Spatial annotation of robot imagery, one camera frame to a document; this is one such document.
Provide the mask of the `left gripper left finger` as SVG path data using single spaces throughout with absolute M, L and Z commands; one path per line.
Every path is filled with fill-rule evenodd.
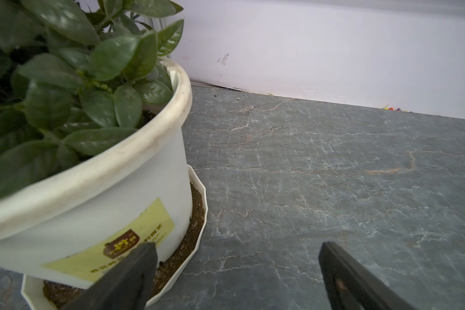
M 155 244 L 152 242 L 140 244 L 64 309 L 144 309 L 152 295 L 157 264 Z

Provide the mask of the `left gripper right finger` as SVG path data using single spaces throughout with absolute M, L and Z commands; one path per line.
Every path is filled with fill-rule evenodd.
M 332 309 L 414 309 L 335 242 L 322 244 L 319 265 Z

